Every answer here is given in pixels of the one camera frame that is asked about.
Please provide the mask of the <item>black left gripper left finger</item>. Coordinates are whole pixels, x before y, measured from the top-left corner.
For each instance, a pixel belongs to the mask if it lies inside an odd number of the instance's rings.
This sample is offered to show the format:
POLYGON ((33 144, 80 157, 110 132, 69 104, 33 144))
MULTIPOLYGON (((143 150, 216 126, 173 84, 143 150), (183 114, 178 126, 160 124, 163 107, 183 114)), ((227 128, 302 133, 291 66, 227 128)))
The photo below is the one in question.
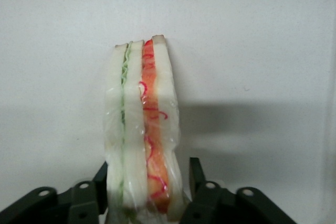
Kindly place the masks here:
POLYGON ((1 211, 1 223, 99 223, 108 208, 107 168, 60 194, 52 187, 28 192, 1 211))

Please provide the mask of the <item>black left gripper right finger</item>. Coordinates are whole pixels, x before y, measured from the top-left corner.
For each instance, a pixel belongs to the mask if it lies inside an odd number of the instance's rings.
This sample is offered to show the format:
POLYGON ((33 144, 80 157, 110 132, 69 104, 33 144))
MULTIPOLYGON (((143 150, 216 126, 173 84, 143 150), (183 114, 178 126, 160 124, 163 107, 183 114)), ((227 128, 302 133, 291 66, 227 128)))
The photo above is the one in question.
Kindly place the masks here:
POLYGON ((257 188, 232 193, 207 180, 197 157, 189 159, 189 184, 192 200, 180 223, 296 223, 257 188))

